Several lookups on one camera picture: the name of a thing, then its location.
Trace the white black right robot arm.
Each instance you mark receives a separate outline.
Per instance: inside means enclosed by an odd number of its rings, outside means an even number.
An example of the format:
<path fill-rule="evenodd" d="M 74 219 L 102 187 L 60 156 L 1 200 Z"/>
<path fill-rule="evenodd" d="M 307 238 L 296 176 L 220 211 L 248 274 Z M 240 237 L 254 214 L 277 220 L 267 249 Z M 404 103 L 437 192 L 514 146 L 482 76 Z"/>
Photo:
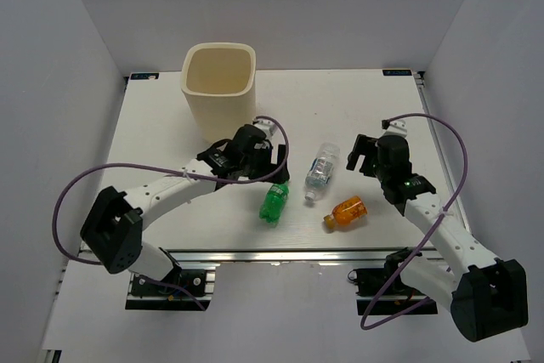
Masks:
<path fill-rule="evenodd" d="M 384 197 L 414 224 L 448 264 L 443 270 L 421 249 L 387 256 L 383 284 L 371 303 L 387 291 L 413 288 L 448 309 L 459 332 L 469 341 L 526 326 L 529 321 L 526 274 L 516 260 L 504 261 L 479 243 L 442 207 L 434 186 L 413 173 L 404 137 L 357 136 L 346 168 L 362 164 L 360 173 L 380 182 Z"/>

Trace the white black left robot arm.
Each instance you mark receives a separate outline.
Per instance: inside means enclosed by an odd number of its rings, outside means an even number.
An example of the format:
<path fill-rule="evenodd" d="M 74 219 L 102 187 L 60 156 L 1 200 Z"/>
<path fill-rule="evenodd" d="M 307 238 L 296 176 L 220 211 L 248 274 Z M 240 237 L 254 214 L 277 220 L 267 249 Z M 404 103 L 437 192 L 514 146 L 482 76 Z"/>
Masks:
<path fill-rule="evenodd" d="M 286 182 L 288 143 L 271 143 L 282 129 L 273 118 L 259 116 L 179 170 L 163 169 L 161 178 L 129 190 L 102 189 L 81 229 L 83 242 L 110 274 L 127 270 L 159 293 L 174 292 L 181 268 L 167 251 L 145 242 L 144 231 L 172 210 L 226 185 Z"/>

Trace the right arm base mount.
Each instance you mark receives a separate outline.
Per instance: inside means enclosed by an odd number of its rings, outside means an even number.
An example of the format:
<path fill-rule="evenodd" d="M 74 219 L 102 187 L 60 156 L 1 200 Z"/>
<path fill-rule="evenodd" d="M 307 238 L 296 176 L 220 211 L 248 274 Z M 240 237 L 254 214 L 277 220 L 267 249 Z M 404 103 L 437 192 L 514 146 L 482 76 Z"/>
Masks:
<path fill-rule="evenodd" d="M 411 249 L 406 247 L 389 254 L 385 258 L 383 267 L 352 269 L 348 273 L 348 282 L 356 286 L 356 304 L 359 316 L 364 314 L 377 292 L 410 253 Z M 394 315 L 400 311 L 409 309 L 425 298 L 424 294 L 415 288 L 403 284 L 398 277 L 379 298 L 372 308 L 370 315 Z"/>

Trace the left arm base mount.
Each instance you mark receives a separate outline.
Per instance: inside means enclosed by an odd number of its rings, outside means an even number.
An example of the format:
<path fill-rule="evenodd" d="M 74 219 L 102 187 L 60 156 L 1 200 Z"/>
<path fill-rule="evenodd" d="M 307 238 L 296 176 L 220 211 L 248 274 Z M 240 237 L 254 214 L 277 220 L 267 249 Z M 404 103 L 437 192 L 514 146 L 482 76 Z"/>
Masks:
<path fill-rule="evenodd" d="M 179 278 L 170 286 L 149 283 L 131 274 L 125 302 L 126 310 L 204 311 L 212 300 L 218 264 L 182 263 Z"/>

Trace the green plastic soda bottle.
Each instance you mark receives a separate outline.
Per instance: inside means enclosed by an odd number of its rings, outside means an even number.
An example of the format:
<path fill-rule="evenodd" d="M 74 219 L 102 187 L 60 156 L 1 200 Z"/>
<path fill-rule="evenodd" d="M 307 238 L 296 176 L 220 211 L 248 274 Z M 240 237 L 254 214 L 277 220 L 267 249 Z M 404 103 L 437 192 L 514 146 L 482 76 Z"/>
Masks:
<path fill-rule="evenodd" d="M 259 218 L 270 224 L 277 224 L 285 208 L 289 196 L 287 183 L 273 184 L 259 209 Z"/>

